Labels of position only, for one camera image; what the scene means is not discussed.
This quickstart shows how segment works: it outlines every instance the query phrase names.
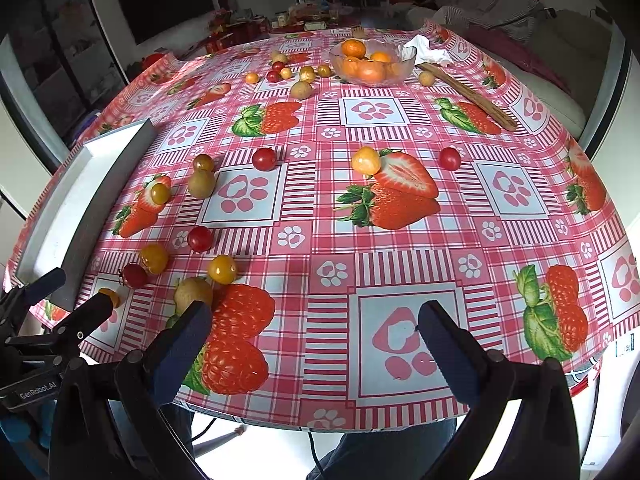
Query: bowl of oranges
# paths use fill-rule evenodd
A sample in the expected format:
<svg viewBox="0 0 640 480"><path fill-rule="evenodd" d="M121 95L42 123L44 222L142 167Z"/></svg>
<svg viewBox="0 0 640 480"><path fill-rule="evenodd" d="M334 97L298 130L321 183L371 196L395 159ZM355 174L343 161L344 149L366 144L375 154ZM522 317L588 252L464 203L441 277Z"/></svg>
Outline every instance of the bowl of oranges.
<svg viewBox="0 0 640 480"><path fill-rule="evenodd" d="M335 73L349 83L393 86L414 69L416 49L379 40L345 40L334 46L329 57Z"/></svg>

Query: black cable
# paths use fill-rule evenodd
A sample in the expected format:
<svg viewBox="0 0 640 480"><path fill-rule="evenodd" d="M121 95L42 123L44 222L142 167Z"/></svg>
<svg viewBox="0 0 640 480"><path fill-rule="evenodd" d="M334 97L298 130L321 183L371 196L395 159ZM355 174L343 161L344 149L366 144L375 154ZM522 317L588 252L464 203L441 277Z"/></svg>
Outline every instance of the black cable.
<svg viewBox="0 0 640 480"><path fill-rule="evenodd" d="M211 426L213 426L213 423L214 423L215 421L216 421L216 419L215 419L215 418L212 418L212 419L211 419L211 422L210 422L209 424L207 424L207 427L206 427L204 430L202 430L199 434L197 434L196 436L194 436L194 437L191 439L191 441L193 442L194 440L198 440L201 436L203 436L205 433L207 433L207 431L209 431L209 428L210 428Z"/></svg>
<svg viewBox="0 0 640 480"><path fill-rule="evenodd" d="M324 469L322 469L322 466L320 465L320 461L318 460L318 455L316 455L316 444L314 443L314 436L311 434L310 431L307 434L309 436L309 445L311 446L311 456L314 458L314 462L316 463L316 467L320 472L321 478L323 478L323 480L327 480L326 473L324 472Z"/></svg>

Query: table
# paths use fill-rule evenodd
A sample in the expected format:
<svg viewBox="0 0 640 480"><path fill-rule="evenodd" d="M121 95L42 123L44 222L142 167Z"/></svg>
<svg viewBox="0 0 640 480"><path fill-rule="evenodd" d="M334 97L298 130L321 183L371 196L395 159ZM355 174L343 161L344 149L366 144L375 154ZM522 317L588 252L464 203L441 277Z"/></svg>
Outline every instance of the table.
<svg viewBox="0 0 640 480"><path fill-rule="evenodd" d="M412 36L368 32L396 43ZM177 401L254 424L366 431L466 410L414 335L415 316L427 299L439 300L485 349L533 363L538 358L527 339L538 354L553 345L550 351L558 352L558 338L568 345L566 334L579 332L575 316L573 322L559 317L560 306L568 306L558 290L564 286L571 296L572 274L567 278L565 269L563 278L553 276L558 267L549 270L571 267L579 295L574 303L586 315L588 333L575 351L562 347L565 370L637 326L636 261L612 201L597 196L599 181L581 150L535 95L476 47L434 24L422 33L449 50L455 60L449 73L517 120L516 132L465 131L457 112L457 124L447 121L451 113L443 109L474 112L465 105L456 108L462 98L443 83L421 87L416 70L392 88L318 80L313 97L293 112L297 121L289 119L289 129L263 137L232 133L245 107L290 100L294 80L249 85L245 72L265 74L274 48L290 55L295 68L317 66L328 60L333 44L350 35L347 29L271 38L190 62L165 56L124 89L79 142L145 117L158 130L112 217L157 173L171 176L174 198L155 226L131 238L115 237L112 222L105 225L78 301L102 286L116 287L118 270L151 241L169 247L172 258L150 285L128 293L124 306L88 337L84 351L107 362L147 346L174 313L175 282L206 275L212 254L232 254L241 269L239 281L267 290L276 302L273 321L251 341L268 362L269 379L255 392L229 397L183 386ZM207 88L220 82L231 84L228 94L203 100ZM482 117L475 120L476 130L495 127ZM466 129L474 128L466 124ZM351 184L366 184L350 170L351 155L363 144L418 158L440 190L440 212L393 231L337 221L344 215L334 211L337 198ZM250 165L261 146L276 149L276 170L259 173ZM438 152L446 146L462 156L455 172L438 166ZM567 171L568 146L580 176ZM191 160L199 153L211 154L220 167L216 193L204 202L186 194ZM31 213L6 278L20 259L37 208L62 171ZM586 205L597 210L576 214L567 194L575 198L577 182L588 190ZM186 234L198 223L215 229L210 254L195 255L187 247ZM533 282L539 283L536 298ZM554 297L558 322L546 290ZM60 316L47 305L33 313L49 325Z"/></svg>

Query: glass bowl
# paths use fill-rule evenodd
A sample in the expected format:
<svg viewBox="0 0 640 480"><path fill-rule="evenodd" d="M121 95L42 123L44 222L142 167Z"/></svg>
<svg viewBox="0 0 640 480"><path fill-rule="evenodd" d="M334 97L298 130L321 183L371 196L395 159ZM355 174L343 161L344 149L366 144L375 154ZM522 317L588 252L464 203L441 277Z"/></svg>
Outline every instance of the glass bowl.
<svg viewBox="0 0 640 480"><path fill-rule="evenodd" d="M414 46L385 43L379 40L360 40L367 47L366 57L374 52L389 54L392 62L349 60L342 53L342 43L329 51L335 73L349 83L364 86L393 86L404 81L414 69Z"/></svg>

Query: blue pants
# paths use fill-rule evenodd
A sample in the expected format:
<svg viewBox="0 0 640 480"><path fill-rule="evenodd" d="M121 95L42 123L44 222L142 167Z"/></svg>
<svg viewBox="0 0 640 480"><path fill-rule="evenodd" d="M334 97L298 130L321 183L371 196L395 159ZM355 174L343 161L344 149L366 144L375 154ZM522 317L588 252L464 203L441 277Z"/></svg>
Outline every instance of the blue pants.
<svg viewBox="0 0 640 480"><path fill-rule="evenodd" d="M402 431L347 433L320 465L325 480L420 480L455 431L452 418ZM306 480L322 480L317 467Z"/></svg>

